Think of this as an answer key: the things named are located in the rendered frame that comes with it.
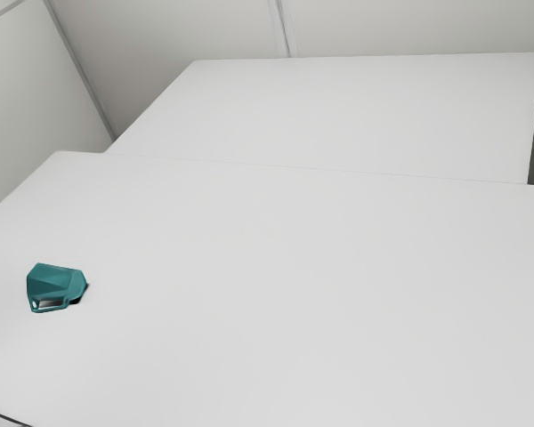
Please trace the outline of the teal faceted mug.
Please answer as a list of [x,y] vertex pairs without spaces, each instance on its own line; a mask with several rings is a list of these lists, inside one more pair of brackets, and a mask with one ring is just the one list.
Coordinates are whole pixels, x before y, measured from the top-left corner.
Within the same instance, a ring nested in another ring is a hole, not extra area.
[[81,270],[37,263],[26,277],[27,297],[34,313],[67,309],[87,288]]

